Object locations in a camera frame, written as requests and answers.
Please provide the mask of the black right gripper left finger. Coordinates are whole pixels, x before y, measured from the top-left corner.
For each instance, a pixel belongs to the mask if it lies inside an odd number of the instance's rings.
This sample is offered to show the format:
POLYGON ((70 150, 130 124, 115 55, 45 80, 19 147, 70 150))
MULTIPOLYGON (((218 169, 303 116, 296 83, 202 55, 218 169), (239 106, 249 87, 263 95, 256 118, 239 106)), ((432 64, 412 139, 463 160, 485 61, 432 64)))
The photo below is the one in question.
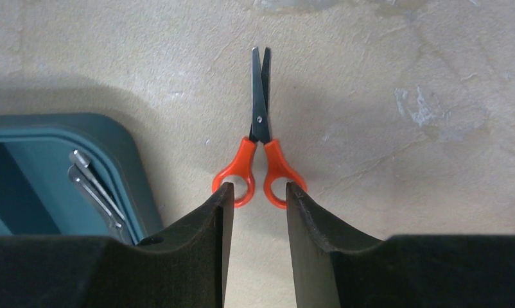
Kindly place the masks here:
POLYGON ((135 246, 102 236, 0 236, 0 307, 223 307, 233 218, 226 182, 135 246))

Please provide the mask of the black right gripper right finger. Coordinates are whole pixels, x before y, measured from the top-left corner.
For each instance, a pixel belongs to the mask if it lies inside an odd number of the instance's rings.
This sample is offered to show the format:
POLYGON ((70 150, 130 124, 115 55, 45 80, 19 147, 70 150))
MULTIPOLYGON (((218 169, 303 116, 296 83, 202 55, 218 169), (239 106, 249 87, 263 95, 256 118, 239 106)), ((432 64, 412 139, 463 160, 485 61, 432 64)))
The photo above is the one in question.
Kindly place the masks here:
POLYGON ((515 307, 515 235, 377 239, 286 186, 298 307, 515 307))

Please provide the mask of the orange handled scissors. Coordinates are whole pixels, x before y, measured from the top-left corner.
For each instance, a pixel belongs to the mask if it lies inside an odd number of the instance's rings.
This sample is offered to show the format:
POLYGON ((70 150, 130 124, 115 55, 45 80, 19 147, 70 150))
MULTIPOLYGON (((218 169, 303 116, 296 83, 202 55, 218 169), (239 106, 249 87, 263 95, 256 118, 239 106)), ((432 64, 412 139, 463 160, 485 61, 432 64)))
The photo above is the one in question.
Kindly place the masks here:
POLYGON ((263 182, 263 191, 269 202, 280 209, 287 209, 287 202, 276 196, 272 184, 280 179, 292 180, 303 190, 307 189, 303 177, 292 168, 286 160, 278 139, 273 138, 270 126, 270 69, 272 53, 265 48, 261 56, 258 47, 251 49, 251 111, 252 121, 249 134, 241 139, 239 148, 230 162, 212 181, 211 189, 215 192, 228 176, 238 176, 246 183, 246 193, 235 200, 235 207, 246 205, 254 196, 256 183, 252 173, 254 155, 259 143, 263 145, 267 159, 267 173, 263 182))

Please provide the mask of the black handled bandage scissors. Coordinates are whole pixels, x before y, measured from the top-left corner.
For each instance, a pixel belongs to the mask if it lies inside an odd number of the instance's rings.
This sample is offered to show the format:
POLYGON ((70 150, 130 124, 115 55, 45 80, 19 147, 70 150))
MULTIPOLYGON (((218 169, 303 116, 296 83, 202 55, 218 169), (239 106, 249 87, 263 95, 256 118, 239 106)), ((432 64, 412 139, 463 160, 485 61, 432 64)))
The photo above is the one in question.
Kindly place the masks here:
POLYGON ((109 234, 118 241, 133 245, 134 240, 127 226, 127 220, 90 168, 91 160, 80 150, 69 154, 71 166, 67 176, 78 192, 86 199, 104 220, 109 234))

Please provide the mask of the teal plastic tray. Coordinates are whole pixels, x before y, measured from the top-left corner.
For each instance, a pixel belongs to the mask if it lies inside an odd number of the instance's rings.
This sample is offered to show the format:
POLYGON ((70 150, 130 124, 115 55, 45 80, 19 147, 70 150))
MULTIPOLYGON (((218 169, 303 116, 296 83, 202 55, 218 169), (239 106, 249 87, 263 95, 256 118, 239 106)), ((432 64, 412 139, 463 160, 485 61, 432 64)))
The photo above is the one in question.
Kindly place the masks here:
POLYGON ((99 114, 0 115, 0 235, 109 235, 67 176, 80 150, 137 244, 162 222, 134 138, 99 114))

